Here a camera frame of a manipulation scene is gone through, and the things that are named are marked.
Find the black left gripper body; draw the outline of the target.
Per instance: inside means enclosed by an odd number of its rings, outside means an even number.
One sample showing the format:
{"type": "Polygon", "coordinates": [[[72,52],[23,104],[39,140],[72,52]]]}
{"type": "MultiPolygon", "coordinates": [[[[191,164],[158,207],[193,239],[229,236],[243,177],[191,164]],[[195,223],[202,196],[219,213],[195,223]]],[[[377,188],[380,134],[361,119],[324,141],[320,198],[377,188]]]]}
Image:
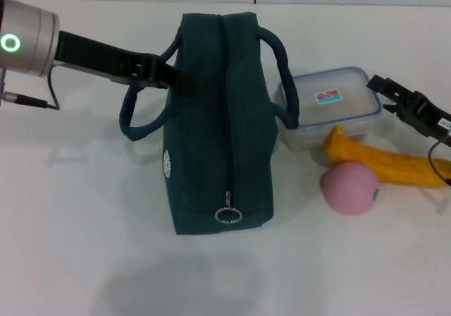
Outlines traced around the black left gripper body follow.
{"type": "Polygon", "coordinates": [[[60,31],[55,62],[124,85],[151,80],[152,56],[60,31]]]}

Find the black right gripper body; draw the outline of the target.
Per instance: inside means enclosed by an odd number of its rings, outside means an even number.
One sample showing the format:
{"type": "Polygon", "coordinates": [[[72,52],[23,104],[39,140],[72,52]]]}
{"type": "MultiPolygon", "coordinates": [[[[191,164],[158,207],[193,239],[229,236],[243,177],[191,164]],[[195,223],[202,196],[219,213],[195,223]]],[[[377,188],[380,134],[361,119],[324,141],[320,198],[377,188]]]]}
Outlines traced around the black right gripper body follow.
{"type": "Polygon", "coordinates": [[[416,130],[426,137],[442,140],[451,129],[451,114],[434,105],[425,95],[418,92],[415,105],[416,130]]]}

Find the dark teal fabric lunch bag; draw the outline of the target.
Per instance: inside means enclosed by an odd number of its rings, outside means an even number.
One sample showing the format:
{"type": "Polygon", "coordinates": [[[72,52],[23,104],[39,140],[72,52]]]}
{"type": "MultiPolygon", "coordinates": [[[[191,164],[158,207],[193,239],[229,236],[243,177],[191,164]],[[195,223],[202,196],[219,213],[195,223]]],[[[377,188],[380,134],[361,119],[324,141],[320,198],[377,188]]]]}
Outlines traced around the dark teal fabric lunch bag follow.
{"type": "Polygon", "coordinates": [[[273,217],[271,156],[278,124],[299,125],[299,97],[279,38],[252,12],[188,13],[171,57],[194,73],[192,94],[169,89],[151,123],[131,124],[140,87],[128,88],[119,125],[132,141],[163,131],[163,174],[175,232],[262,226],[273,217]]]}

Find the clear lunch box blue lid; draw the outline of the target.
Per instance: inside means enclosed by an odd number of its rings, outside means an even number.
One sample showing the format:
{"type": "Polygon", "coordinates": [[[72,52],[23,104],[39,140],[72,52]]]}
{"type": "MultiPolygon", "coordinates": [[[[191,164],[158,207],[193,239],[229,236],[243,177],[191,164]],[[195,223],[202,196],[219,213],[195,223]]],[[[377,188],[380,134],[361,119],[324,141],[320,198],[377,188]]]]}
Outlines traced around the clear lunch box blue lid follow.
{"type": "Polygon", "coordinates": [[[367,88],[369,78],[358,67],[297,75],[293,80],[299,97],[299,126],[296,130],[281,127],[292,151],[322,146],[336,125],[344,126],[351,137],[361,137],[381,115],[381,101],[367,88]]]}

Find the yellow toy banana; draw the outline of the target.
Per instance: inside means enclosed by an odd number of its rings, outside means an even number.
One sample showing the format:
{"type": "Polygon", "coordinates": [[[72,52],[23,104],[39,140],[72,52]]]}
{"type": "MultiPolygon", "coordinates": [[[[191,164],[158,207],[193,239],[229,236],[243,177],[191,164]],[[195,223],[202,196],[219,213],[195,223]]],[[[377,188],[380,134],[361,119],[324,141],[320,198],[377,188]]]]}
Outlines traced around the yellow toy banana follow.
{"type": "Polygon", "coordinates": [[[380,182],[428,188],[451,186],[451,161],[380,150],[347,136],[344,126],[334,126],[323,146],[333,163],[364,164],[380,182]]]}

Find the pink toy peach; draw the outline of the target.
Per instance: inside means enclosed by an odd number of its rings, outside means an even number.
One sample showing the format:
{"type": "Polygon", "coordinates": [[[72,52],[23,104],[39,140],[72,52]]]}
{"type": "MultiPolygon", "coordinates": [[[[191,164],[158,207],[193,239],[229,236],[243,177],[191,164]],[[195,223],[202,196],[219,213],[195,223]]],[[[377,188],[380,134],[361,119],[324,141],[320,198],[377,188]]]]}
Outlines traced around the pink toy peach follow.
{"type": "Polygon", "coordinates": [[[327,204],[345,216],[367,213],[378,197],[376,173],[358,162],[342,162],[327,170],[320,179],[320,188],[327,204]]]}

